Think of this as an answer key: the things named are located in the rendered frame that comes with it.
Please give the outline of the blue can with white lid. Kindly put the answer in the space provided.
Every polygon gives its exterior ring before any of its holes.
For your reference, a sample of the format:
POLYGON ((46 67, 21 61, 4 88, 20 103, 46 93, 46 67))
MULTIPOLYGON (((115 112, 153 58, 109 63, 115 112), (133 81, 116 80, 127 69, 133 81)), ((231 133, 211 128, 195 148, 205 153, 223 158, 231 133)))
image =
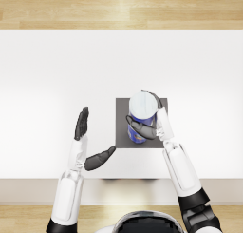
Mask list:
POLYGON ((155 120, 158 103, 149 92, 140 91, 129 100, 129 115, 137 122, 152 126, 155 120))

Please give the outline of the dark grey square mat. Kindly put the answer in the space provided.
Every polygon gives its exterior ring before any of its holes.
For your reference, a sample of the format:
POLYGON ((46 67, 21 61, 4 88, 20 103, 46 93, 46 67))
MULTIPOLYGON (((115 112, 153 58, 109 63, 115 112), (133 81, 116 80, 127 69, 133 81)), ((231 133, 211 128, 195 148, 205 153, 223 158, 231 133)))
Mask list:
POLYGON ((116 99, 116 147, 117 148, 163 148, 159 138, 146 140, 142 144, 136 144, 128 136, 128 124, 126 116, 129 113, 129 99, 116 99))

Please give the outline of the dark round robot body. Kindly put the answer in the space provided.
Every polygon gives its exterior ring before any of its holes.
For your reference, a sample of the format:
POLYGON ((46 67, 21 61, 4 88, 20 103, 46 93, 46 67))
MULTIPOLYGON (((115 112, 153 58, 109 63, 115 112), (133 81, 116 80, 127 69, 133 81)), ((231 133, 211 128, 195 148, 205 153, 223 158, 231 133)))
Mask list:
POLYGON ((94 233, 186 233, 172 216, 158 211, 142 210, 127 213, 115 224, 94 233))

